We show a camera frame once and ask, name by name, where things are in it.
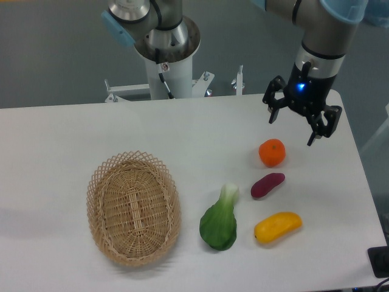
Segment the wicker basket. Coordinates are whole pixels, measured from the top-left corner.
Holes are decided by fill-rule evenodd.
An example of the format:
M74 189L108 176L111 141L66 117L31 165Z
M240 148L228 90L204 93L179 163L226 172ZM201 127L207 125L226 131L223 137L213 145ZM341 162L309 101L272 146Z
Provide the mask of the wicker basket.
M87 207L96 245L122 265L157 260L174 245L181 226L178 193L168 169L139 151L114 156L95 171Z

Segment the orange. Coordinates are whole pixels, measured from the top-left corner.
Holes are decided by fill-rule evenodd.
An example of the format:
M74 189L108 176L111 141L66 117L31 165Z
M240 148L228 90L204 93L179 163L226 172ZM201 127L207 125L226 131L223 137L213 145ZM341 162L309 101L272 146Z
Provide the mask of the orange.
M286 156L285 146L278 139L267 140L260 146L258 153L267 167L275 167L283 162Z

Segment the plastic fruit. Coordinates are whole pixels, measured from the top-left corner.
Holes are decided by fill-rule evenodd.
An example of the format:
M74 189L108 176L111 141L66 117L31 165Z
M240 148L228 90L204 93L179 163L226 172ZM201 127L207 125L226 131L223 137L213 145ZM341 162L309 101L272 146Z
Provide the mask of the plastic fruit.
M267 140L258 150L260 158L267 167L275 167L284 161L286 156L285 146L278 139Z
M280 185L285 180L283 173L271 173L264 176L251 187L251 196L253 198L262 198L272 189Z
M259 243L270 243L303 225L300 216L293 212L276 213L259 222L254 228L254 236Z

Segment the light blue joint cap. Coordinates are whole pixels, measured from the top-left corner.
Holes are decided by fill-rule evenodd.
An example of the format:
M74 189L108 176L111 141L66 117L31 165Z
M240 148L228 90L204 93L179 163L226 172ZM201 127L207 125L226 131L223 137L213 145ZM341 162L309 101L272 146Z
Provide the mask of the light blue joint cap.
M266 0L251 0L260 9L266 10Z
M119 44L124 47L131 47L135 44L135 40L132 36L108 13L108 11L102 13L102 20L109 33Z
M368 0L320 0L322 6L333 17L350 24L363 20Z

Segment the bok choy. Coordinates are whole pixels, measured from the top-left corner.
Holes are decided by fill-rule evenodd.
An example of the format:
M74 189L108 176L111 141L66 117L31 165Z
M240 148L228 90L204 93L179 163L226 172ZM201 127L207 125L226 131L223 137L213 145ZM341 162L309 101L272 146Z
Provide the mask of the bok choy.
M211 206L200 220L200 236L211 248L218 251L229 249L236 240L236 219L233 207L239 197L239 187L224 184L219 200Z

